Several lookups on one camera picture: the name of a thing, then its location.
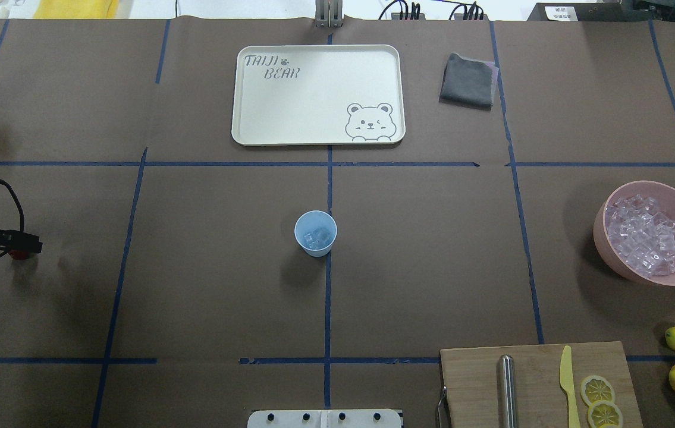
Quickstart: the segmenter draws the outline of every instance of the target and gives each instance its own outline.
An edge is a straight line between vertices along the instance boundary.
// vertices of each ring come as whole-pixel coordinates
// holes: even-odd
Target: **gray cloth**
[[[498,68],[491,62],[451,54],[443,71],[440,98],[465,105],[491,108]]]

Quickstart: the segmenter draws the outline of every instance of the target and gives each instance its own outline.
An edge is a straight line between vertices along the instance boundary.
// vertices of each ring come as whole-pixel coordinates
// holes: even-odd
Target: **wooden cutting board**
[[[620,342],[568,344],[573,347],[577,412],[587,427],[588,407],[580,395],[584,377],[606,377],[615,390],[615,404],[625,428],[643,428],[639,404]],[[567,398],[560,388],[560,358],[565,344],[441,350],[443,382],[453,428],[497,428],[498,358],[514,358],[514,382],[520,428],[567,428]]]

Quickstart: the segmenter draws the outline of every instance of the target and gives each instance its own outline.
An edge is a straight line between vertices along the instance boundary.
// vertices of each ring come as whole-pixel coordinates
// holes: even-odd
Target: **folded cloth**
[[[497,78],[498,67],[494,63],[452,53],[443,71],[440,98],[465,105],[491,108]]]
[[[118,0],[41,0],[35,19],[106,19],[115,17]]]

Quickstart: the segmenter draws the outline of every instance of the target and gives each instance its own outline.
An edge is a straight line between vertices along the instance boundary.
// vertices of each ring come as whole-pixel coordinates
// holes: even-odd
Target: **yellow knife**
[[[569,428],[580,428],[577,417],[577,401],[574,397],[573,348],[565,346],[560,361],[560,386],[567,395],[567,420]]]

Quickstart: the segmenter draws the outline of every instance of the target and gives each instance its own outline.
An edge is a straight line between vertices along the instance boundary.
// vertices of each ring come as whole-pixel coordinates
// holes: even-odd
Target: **bowl rim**
[[[637,180],[637,181],[631,181],[631,182],[626,182],[620,187],[617,187],[612,193],[610,193],[609,197],[607,197],[606,200],[604,200],[604,205],[601,207],[601,226],[604,229],[604,240],[607,242],[607,245],[612,248],[612,252],[615,254],[615,257],[617,257],[618,260],[620,260],[623,265],[625,265],[626,269],[633,273],[634,275],[638,276],[639,278],[643,279],[644,281],[650,282],[651,284],[657,284],[657,285],[666,285],[667,287],[675,287],[675,284],[666,284],[666,282],[661,282],[658,281],[656,278],[657,276],[650,276],[649,278],[638,273],[635,269],[631,268],[628,263],[626,263],[625,260],[623,260],[622,257],[620,257],[619,254],[617,254],[617,250],[612,247],[612,243],[610,242],[610,236],[609,233],[607,233],[607,216],[605,215],[607,212],[607,207],[611,205],[612,197],[615,196],[616,193],[618,193],[620,190],[622,190],[625,187],[630,187],[633,184],[641,184],[642,182],[646,182],[647,184],[655,184],[658,186],[666,187],[672,191],[675,192],[675,187],[669,186],[668,184],[665,184],[664,182],[659,182],[659,181],[652,181],[652,180]],[[664,275],[661,276],[661,278],[667,278],[669,275]]]

